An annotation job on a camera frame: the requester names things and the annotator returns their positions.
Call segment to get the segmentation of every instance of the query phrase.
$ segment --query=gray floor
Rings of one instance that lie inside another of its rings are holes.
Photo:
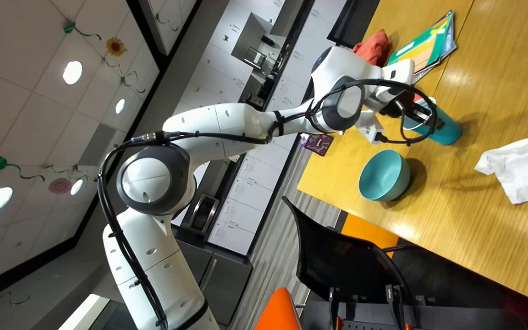
[[[304,303],[308,289],[295,276],[299,253],[296,223],[288,207],[281,201],[287,196],[299,209],[324,226],[334,226],[339,209],[297,190],[311,152],[298,148],[285,181],[281,186],[262,234],[251,256],[254,270],[229,329],[255,328],[266,303],[274,291],[285,286],[295,304]]]

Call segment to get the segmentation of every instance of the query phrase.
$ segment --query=orange chair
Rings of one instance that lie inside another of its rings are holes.
[[[255,330],[301,330],[293,298],[286,288],[278,288],[266,305]]]

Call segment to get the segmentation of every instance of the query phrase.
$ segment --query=crumpled paper towel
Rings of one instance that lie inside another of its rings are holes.
[[[528,201],[528,138],[484,152],[474,169],[494,173],[511,203]]]

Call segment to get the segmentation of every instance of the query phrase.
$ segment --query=microwave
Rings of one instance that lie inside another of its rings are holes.
[[[209,230],[209,225],[211,225],[211,221],[219,204],[220,201],[217,198],[201,194],[192,212],[187,228],[201,234],[207,234],[207,230]]]

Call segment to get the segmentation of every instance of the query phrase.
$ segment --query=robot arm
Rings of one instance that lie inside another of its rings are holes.
[[[165,328],[156,322],[158,313],[147,298],[148,289],[139,285],[140,277],[147,276],[168,329],[218,329],[170,228],[176,212],[193,198],[196,182],[192,173],[199,165],[248,152],[256,142],[298,132],[330,133],[356,126],[369,141],[377,143],[383,128],[375,113],[391,106],[400,90],[372,84],[343,86],[360,79],[408,84],[412,74],[411,60],[380,68],[349,50],[333,47],[313,67],[314,99],[299,107],[273,112],[258,112],[241,103],[201,107],[170,117],[158,136],[141,138],[168,138],[168,143],[148,146],[130,157],[117,173],[117,190],[128,206],[117,216],[117,228],[123,230],[122,240],[131,246],[143,275],[136,276],[121,252],[115,225],[108,225],[103,233],[111,272],[136,326],[141,330]],[[360,111],[362,105],[368,110]]]

